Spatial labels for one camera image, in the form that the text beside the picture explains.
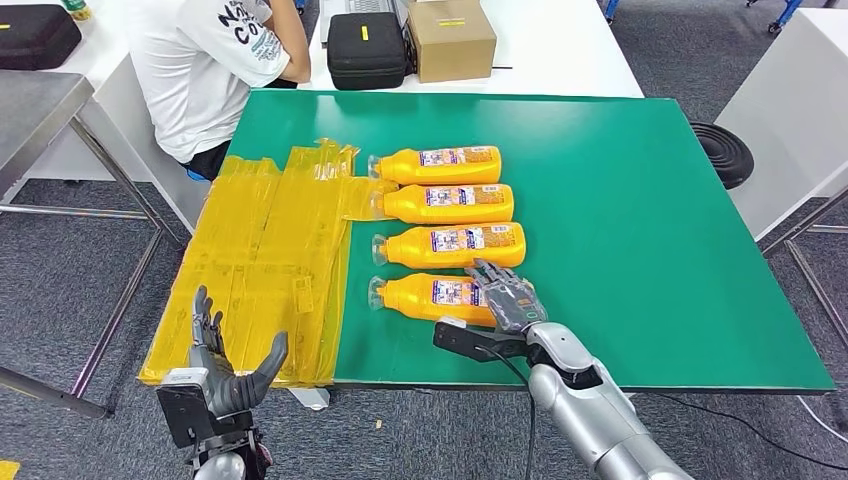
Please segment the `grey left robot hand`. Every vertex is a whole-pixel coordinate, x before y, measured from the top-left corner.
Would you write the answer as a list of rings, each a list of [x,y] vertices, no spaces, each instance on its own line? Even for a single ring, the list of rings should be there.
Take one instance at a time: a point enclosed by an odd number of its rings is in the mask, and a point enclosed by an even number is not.
[[[192,302],[189,364],[207,370],[208,409],[221,418],[251,410],[262,402],[288,356],[288,333],[280,331],[274,336],[269,353],[255,371],[236,375],[221,334],[223,313],[212,314],[212,306],[207,288],[200,285]]]

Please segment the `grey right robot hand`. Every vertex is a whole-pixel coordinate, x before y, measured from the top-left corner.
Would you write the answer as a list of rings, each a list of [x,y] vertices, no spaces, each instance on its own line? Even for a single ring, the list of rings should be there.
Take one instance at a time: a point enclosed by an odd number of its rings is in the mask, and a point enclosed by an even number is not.
[[[464,270],[482,292],[499,330],[524,333],[530,326],[549,320],[532,284],[510,268],[475,259]]]

